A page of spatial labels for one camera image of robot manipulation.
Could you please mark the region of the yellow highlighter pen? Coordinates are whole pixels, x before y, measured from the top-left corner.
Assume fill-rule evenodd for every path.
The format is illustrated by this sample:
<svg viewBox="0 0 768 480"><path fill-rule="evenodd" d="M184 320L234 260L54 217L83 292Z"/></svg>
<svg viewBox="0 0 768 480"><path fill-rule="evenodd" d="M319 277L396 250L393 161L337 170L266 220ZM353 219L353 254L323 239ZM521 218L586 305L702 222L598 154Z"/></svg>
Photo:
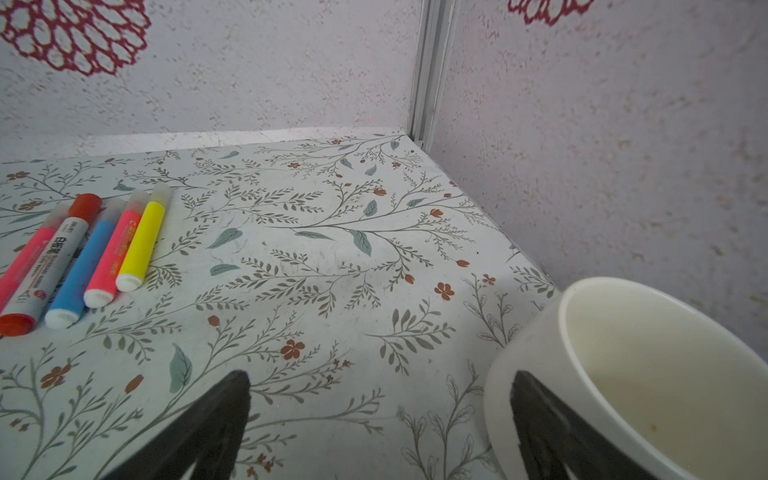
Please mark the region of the yellow highlighter pen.
<svg viewBox="0 0 768 480"><path fill-rule="evenodd" d="M120 292L132 292L143 285L172 194L169 185L155 185L116 278Z"/></svg>

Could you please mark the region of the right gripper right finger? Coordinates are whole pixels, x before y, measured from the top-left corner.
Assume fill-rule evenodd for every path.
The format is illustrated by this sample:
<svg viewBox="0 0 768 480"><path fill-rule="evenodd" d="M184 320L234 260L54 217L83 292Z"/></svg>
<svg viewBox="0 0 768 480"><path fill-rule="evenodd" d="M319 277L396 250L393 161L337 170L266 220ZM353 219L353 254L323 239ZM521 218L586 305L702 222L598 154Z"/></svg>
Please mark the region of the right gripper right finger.
<svg viewBox="0 0 768 480"><path fill-rule="evenodd" d="M519 450L530 479L652 479L528 371L510 391Z"/></svg>

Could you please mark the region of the blue highlighter pen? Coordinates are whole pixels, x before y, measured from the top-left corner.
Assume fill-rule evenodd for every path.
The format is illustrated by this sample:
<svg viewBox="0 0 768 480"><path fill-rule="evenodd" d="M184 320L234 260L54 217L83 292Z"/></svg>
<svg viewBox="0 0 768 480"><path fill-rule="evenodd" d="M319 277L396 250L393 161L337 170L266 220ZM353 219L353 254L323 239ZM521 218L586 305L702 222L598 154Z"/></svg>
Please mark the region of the blue highlighter pen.
<svg viewBox="0 0 768 480"><path fill-rule="evenodd" d="M65 329L79 321L85 310L86 287L104 254L125 205L125 200L117 198L107 202L88 241L45 314L47 327Z"/></svg>

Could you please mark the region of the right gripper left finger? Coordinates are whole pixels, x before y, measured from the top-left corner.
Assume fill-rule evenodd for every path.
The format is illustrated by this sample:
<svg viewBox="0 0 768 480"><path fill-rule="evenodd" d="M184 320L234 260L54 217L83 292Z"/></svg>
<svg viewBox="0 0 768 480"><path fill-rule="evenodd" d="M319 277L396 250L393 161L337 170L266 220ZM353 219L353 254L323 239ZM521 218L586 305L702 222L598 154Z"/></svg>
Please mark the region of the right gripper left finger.
<svg viewBox="0 0 768 480"><path fill-rule="evenodd" d="M249 418L250 380L229 373L108 479L228 479Z"/></svg>

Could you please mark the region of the white marker pen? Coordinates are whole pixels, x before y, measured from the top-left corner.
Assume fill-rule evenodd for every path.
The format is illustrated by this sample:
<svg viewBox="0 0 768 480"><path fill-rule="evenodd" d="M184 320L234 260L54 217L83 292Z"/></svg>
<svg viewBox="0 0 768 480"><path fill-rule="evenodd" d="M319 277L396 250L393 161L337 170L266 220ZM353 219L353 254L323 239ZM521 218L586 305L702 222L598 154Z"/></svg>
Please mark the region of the white marker pen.
<svg viewBox="0 0 768 480"><path fill-rule="evenodd" d="M35 328L101 205L102 199L95 194L75 198L67 216L2 311L3 337L22 336Z"/></svg>

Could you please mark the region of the pink highlighter pen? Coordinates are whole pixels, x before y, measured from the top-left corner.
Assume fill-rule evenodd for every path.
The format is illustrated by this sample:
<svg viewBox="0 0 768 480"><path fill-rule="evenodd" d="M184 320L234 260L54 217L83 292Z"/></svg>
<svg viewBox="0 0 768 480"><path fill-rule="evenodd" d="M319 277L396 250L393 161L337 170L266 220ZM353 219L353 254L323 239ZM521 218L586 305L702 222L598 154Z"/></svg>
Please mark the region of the pink highlighter pen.
<svg viewBox="0 0 768 480"><path fill-rule="evenodd" d="M133 240L149 194L134 190L118 218L116 227L83 295L85 306L97 309L111 303L117 295L116 279Z"/></svg>
<svg viewBox="0 0 768 480"><path fill-rule="evenodd" d="M57 229L67 218L68 210L69 203L57 205L3 274L1 277L1 309L4 309L9 303L27 273L42 255Z"/></svg>

